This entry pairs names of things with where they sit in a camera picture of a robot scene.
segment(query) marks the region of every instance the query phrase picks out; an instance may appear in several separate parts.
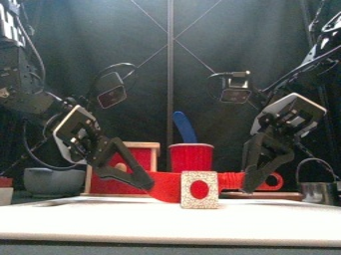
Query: black curtain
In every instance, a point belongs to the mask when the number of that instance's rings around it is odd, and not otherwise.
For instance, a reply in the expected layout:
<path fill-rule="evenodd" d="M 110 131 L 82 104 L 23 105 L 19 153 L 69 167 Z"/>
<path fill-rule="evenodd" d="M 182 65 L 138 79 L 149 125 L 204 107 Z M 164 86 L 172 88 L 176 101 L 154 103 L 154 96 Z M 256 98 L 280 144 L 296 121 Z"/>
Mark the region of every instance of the black curtain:
<path fill-rule="evenodd" d="M 260 109 L 218 102 L 208 93 L 208 77 L 214 72 L 251 71 L 252 85 L 267 88 L 301 64 L 311 50 L 305 15 L 315 17 L 320 3 L 174 1 L 172 103 L 176 111 L 186 113 L 198 141 L 214 145 L 217 171 L 241 171 L 243 146 Z M 138 77 L 125 80 L 128 99 L 107 110 L 94 108 L 94 113 L 107 136 L 162 144 L 160 170 L 166 170 L 168 135 L 181 142 L 176 129 L 168 133 L 169 1 L 27 1 L 26 9 L 49 89 L 62 98 L 85 95 L 97 74 L 110 65 L 129 62 L 140 67 Z M 328 1 L 317 29 L 340 10 L 339 1 Z M 304 142 L 317 156 L 331 160 L 328 149 L 319 146 L 327 135 L 324 126 L 319 129 Z M 15 160 L 22 152 L 6 156 Z M 304 157 L 297 151 L 295 162 L 279 170 L 288 190 L 296 188 L 295 167 Z"/>

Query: wire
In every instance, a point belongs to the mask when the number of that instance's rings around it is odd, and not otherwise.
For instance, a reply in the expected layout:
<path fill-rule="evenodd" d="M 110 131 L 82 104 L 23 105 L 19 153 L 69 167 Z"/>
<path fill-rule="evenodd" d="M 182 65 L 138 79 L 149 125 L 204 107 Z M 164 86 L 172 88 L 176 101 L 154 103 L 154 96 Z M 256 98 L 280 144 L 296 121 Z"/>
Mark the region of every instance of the wire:
<path fill-rule="evenodd" d="M 25 37 L 26 37 L 26 39 L 27 39 L 27 42 L 29 42 L 29 44 L 30 44 L 30 47 L 31 47 L 31 49 L 33 49 L 33 51 L 34 51 L 34 53 L 35 53 L 35 55 L 37 55 L 37 59 L 38 59 L 39 66 L 41 66 L 41 73 L 42 73 L 41 78 L 42 78 L 42 83 L 43 83 L 43 87 L 45 87 L 45 85 L 46 85 L 46 67 L 45 67 L 45 63 L 43 63 L 43 60 L 42 60 L 42 58 L 41 58 L 39 52 L 38 52 L 38 50 L 37 50 L 37 47 L 35 47 L 35 45 L 34 45 L 34 43 L 33 43 L 33 41 L 31 41 L 31 38 L 30 38 L 30 36 L 29 36 L 29 34 L 27 34 L 27 32 L 26 32 L 26 29 L 25 29 L 25 27 L 23 27 L 23 24 L 22 24 L 21 19 L 19 19 L 18 16 L 17 16 L 17 22 L 18 22 L 18 25 L 19 25 L 19 27 L 21 27 L 21 29 L 22 29 L 22 32 L 23 32 L 23 35 L 25 35 Z"/>
<path fill-rule="evenodd" d="M 297 165 L 297 170 L 296 170 L 296 182 L 299 182 L 299 171 L 300 171 L 300 168 L 301 168 L 301 165 L 308 162 L 308 161 L 317 161 L 320 164 L 323 164 L 324 168 L 332 173 L 333 175 L 333 178 L 335 180 L 339 179 L 340 180 L 340 177 L 335 174 L 335 170 L 331 166 L 331 164 L 323 160 L 321 158 L 317 158 L 317 157 L 309 157 L 309 158 L 305 158 Z"/>
<path fill-rule="evenodd" d="M 319 56 L 316 59 L 313 59 L 311 62 L 307 62 L 300 67 L 297 67 L 295 70 L 292 70 L 277 82 L 275 82 L 268 88 L 261 90 L 263 93 L 269 92 L 276 88 L 285 80 L 288 80 L 295 75 L 300 74 L 301 72 L 305 72 L 308 68 L 311 68 L 315 64 L 323 62 L 325 59 L 328 59 L 333 54 L 336 54 L 341 50 L 341 45 L 339 45 L 335 49 L 332 49 L 329 52 Z"/>

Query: cable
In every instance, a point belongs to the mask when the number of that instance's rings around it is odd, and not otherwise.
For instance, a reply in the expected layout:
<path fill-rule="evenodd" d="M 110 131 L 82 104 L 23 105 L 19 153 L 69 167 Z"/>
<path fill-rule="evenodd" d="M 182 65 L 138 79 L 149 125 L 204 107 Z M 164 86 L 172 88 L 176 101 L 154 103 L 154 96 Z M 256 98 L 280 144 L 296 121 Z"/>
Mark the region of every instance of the cable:
<path fill-rule="evenodd" d="M 45 87 L 45 85 L 46 85 L 46 67 L 45 67 L 45 63 L 43 63 L 43 60 L 41 58 L 39 52 L 37 50 L 37 47 L 35 47 L 35 45 L 34 45 L 34 43 L 31 41 L 31 38 L 30 38 L 30 36 L 29 36 L 29 34 L 26 32 L 26 29 L 23 27 L 23 24 L 22 24 L 21 19 L 19 19 L 18 16 L 17 16 L 17 22 L 18 22 L 19 28 L 22 29 L 22 32 L 23 32 L 23 35 L 25 35 L 25 37 L 27 39 L 30 47 L 31 47 L 31 49 L 33 49 L 33 51 L 34 51 L 34 53 L 37 55 L 37 59 L 38 59 L 39 66 L 41 66 L 41 73 L 42 73 L 41 78 L 42 78 L 42 83 L 43 83 L 43 87 Z"/>
<path fill-rule="evenodd" d="M 285 80 L 288 80 L 291 77 L 295 75 L 299 75 L 301 72 L 305 72 L 308 68 L 311 68 L 315 64 L 323 62 L 325 59 L 328 59 L 333 54 L 336 54 L 341 50 L 341 45 L 339 45 L 335 49 L 332 49 L 329 52 L 319 56 L 316 59 L 313 59 L 311 62 L 307 62 L 303 64 L 300 67 L 297 67 L 295 70 L 292 70 L 277 82 L 275 82 L 268 88 L 261 90 L 263 93 L 269 92 L 273 89 L 280 89 L 276 88 Z"/>

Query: white table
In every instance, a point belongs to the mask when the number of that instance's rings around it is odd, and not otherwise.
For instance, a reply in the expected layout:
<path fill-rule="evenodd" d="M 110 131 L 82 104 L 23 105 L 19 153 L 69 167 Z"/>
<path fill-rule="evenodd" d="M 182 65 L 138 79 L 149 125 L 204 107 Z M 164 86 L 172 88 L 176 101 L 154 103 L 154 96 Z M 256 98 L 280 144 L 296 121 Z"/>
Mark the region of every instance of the white table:
<path fill-rule="evenodd" d="M 305 247 L 316 254 L 320 249 L 338 252 L 341 247 L 341 208 L 289 200 L 223 199 L 218 209 L 198 210 L 153 198 L 79 196 L 2 206 L 0 215 L 0 239 L 9 249 L 15 246 L 7 244 L 33 241 L 107 247 L 224 247 L 224 254 L 229 247 L 287 247 L 287 251 Z"/>

